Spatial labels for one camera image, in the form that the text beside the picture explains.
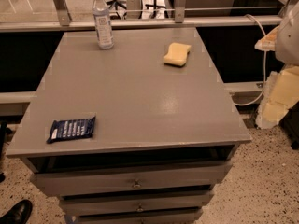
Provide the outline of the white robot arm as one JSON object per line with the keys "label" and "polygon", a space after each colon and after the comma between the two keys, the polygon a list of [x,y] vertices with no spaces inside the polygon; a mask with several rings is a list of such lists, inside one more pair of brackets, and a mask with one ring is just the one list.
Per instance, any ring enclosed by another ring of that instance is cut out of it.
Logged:
{"label": "white robot arm", "polygon": [[271,129],[299,102],[299,2],[254,48],[274,51],[276,59],[284,63],[279,73],[272,72],[266,80],[256,118],[259,128]]}

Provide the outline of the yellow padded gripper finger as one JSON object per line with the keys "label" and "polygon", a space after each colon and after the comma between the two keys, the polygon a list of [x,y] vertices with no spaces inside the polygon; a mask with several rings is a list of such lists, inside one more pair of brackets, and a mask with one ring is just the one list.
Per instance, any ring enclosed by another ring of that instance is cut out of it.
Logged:
{"label": "yellow padded gripper finger", "polygon": [[272,29],[267,35],[260,39],[254,46],[260,51],[274,51],[276,48],[276,40],[278,34],[278,27]]}
{"label": "yellow padded gripper finger", "polygon": [[260,129],[273,128],[298,102],[299,67],[285,66],[279,73],[271,72],[258,108],[256,125]]}

